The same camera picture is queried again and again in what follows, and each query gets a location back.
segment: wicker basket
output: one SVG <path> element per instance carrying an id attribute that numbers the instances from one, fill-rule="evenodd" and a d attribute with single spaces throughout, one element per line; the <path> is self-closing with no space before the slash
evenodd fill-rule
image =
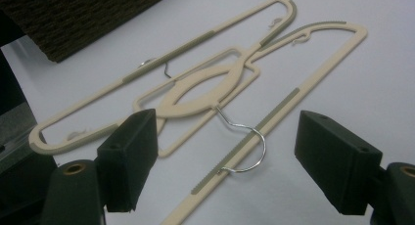
<path id="1" fill-rule="evenodd" d="M 0 0 L 0 9 L 59 62 L 161 0 Z"/>

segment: clothes hanger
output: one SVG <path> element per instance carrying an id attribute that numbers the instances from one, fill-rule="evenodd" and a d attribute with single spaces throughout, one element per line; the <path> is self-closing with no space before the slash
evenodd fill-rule
<path id="1" fill-rule="evenodd" d="M 146 72 L 157 68 L 163 64 L 168 63 L 171 59 L 183 54 L 184 52 L 192 49 L 193 47 L 201 44 L 202 42 L 212 38 L 214 35 L 219 33 L 220 31 L 225 30 L 226 28 L 254 15 L 255 13 L 260 12 L 261 10 L 273 5 L 275 3 L 282 3 L 287 7 L 288 14 L 284 17 L 280 22 L 276 23 L 270 32 L 263 37 L 258 43 L 255 43 L 252 48 L 249 50 L 240 50 L 241 52 L 241 59 L 232 66 L 232 69 L 229 68 L 229 72 L 226 75 L 225 79 L 218 85 L 218 87 L 214 88 L 213 91 L 205 94 L 204 96 L 196 99 L 195 101 L 188 102 L 187 104 L 172 104 L 172 109 L 160 108 L 157 113 L 163 117 L 168 116 L 185 116 L 197 112 L 201 112 L 203 110 L 209 109 L 212 107 L 213 102 L 210 99 L 215 100 L 223 100 L 227 95 L 232 93 L 232 90 L 235 89 L 239 78 L 242 74 L 242 70 L 244 68 L 245 61 L 254 54 L 258 49 L 263 47 L 266 43 L 270 42 L 277 34 L 279 34 L 285 27 L 291 23 L 294 19 L 297 8 L 293 1 L 291 0 L 269 0 L 231 20 L 228 22 L 224 22 L 217 27 L 209 30 L 208 32 L 196 37 L 195 39 L 183 44 L 182 46 L 178 47 L 177 49 L 165 54 L 164 56 L 155 59 L 153 61 L 148 62 L 145 65 L 142 65 L 135 71 L 131 72 L 127 76 L 118 79 L 117 81 L 113 82 L 112 84 L 104 87 L 91 97 L 86 98 L 83 101 L 80 101 L 77 104 L 67 108 L 63 112 L 60 112 L 49 119 L 39 123 L 36 125 L 33 130 L 30 132 L 29 135 L 29 144 L 30 147 L 37 153 L 43 155 L 55 155 L 55 154 L 62 154 L 78 148 L 84 144 L 87 144 L 93 140 L 96 140 L 100 137 L 106 136 L 111 134 L 114 130 L 116 130 L 126 119 L 122 118 L 114 123 L 105 125 L 101 128 L 87 131 L 85 133 L 80 133 L 76 136 L 73 136 L 71 139 L 66 139 L 59 144 L 49 145 L 43 142 L 40 138 L 40 133 L 42 130 L 46 129 L 47 127 L 53 125 L 54 123 L 68 117 L 72 113 L 79 111 L 80 109 L 90 105 L 92 102 L 95 102 L 110 92 L 122 87 L 123 85 L 129 83 L 130 81 L 136 79 L 137 77 L 145 74 Z"/>
<path id="2" fill-rule="evenodd" d="M 333 68 L 336 67 L 367 35 L 361 25 L 349 22 L 318 22 L 301 27 L 278 38 L 269 46 L 256 52 L 246 66 L 254 67 L 254 62 L 289 43 L 301 43 L 310 38 L 311 32 L 324 29 L 340 29 L 354 32 L 353 36 L 320 68 L 309 76 L 300 86 L 296 87 L 265 119 L 255 128 L 263 135 L 268 134 L 299 102 L 304 98 Z M 254 149 L 260 138 L 254 133 L 246 136 L 189 194 L 163 221 L 162 224 L 181 224 L 198 205 L 226 178 L 228 171 L 223 167 L 234 168 L 245 156 Z"/>
<path id="3" fill-rule="evenodd" d="M 134 103 L 133 108 L 135 112 L 142 110 L 141 103 L 147 100 L 149 97 L 154 96 L 158 92 L 162 91 L 168 86 L 174 85 L 164 95 L 158 107 L 156 107 L 156 113 L 158 117 L 158 133 L 163 129 L 165 122 L 168 118 L 183 117 L 204 111 L 208 111 L 193 127 L 180 136 L 169 147 L 162 149 L 159 148 L 159 157 L 165 158 L 171 155 L 177 150 L 186 140 L 188 140 L 196 131 L 198 131 L 204 124 L 206 124 L 213 116 L 216 115 L 216 108 L 223 108 L 233 98 L 235 98 L 243 89 L 245 89 L 251 82 L 253 82 L 259 76 L 259 70 L 256 67 L 248 67 L 252 74 L 247 77 L 242 83 L 238 84 L 241 80 L 241 76 L 245 67 L 246 61 L 258 50 L 264 48 L 279 32 L 281 32 L 288 24 L 294 20 L 297 14 L 297 7 L 291 0 L 274 0 L 268 3 L 268 6 L 282 3 L 287 8 L 287 15 L 279 19 L 271 26 L 271 31 L 262 39 L 258 40 L 249 49 L 243 49 L 240 47 L 228 48 L 222 51 L 210 59 L 202 62 L 201 64 L 185 71 L 175 77 L 171 77 L 165 83 L 157 86 L 156 88 L 146 92 L 142 96 L 138 97 Z M 230 53 L 238 55 L 238 59 L 233 64 L 205 67 L 212 64 L 212 62 L 222 58 Z M 182 98 L 188 91 L 198 84 L 219 76 L 226 74 L 225 78 L 219 85 L 214 87 L 208 93 L 200 96 L 199 98 L 192 100 L 191 102 L 177 104 L 180 98 Z"/>

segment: clamp jaw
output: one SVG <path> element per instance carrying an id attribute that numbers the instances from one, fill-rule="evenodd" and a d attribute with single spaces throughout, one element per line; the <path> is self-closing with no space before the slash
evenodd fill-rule
<path id="1" fill-rule="evenodd" d="M 372 225 L 415 224 L 415 165 L 380 167 L 382 152 L 333 119 L 302 111 L 295 155 L 344 215 L 364 215 L 369 203 Z"/>
<path id="2" fill-rule="evenodd" d="M 158 157 L 155 110 L 130 116 L 97 150 L 51 176 L 40 224 L 106 224 L 108 212 L 135 209 Z"/>

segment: hanger bar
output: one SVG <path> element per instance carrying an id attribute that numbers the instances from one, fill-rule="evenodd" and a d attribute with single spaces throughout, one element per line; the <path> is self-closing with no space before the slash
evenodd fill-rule
<path id="1" fill-rule="evenodd" d="M 320 29 L 343 29 L 354 31 L 354 35 L 323 65 L 309 76 L 300 86 L 296 87 L 257 127 L 263 135 L 268 134 L 301 100 L 304 98 L 340 61 L 342 61 L 361 41 L 366 37 L 367 30 L 358 24 L 353 23 L 313 23 L 305 26 L 296 33 L 289 33 L 288 37 L 273 44 L 271 47 L 257 52 L 248 62 L 247 66 L 253 66 L 252 62 L 262 58 L 268 53 L 309 34 L 313 30 Z M 235 167 L 245 156 L 258 144 L 259 138 L 249 134 L 231 153 L 219 163 L 217 167 Z M 181 224 L 197 206 L 225 179 L 228 172 L 217 173 L 217 167 L 211 171 L 201 183 L 188 195 L 182 203 L 175 208 L 162 224 Z"/>

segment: white surface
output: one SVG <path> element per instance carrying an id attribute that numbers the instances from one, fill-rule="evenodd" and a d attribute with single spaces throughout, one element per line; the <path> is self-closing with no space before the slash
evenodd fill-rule
<path id="1" fill-rule="evenodd" d="M 208 29 L 265 0 L 163 0 L 65 61 L 55 64 L 24 37 L 2 48 L 37 121 L 78 102 Z M 300 110 L 323 113 L 384 153 L 382 166 L 414 163 L 414 0 L 293 0 L 298 15 L 287 33 L 308 23 L 342 20 L 364 25 L 368 37 L 267 136 L 269 151 L 256 170 L 228 177 L 186 224 L 369 224 L 366 216 L 336 212 L 294 157 Z M 256 42 L 283 8 L 270 8 L 169 63 L 175 74 L 219 50 Z M 257 64 L 260 77 L 224 111 L 234 121 L 256 125 L 350 36 L 316 32 Z M 131 113 L 135 97 L 164 81 L 162 68 L 114 92 L 62 124 L 47 129 L 48 142 L 92 129 Z M 174 120 L 161 147 L 194 118 Z M 109 213 L 108 224 L 159 224 L 245 133 L 216 117 L 172 156 L 159 159 L 131 213 Z M 58 163 L 94 158 L 103 140 L 68 154 Z M 260 148 L 243 165 L 254 162 Z"/>

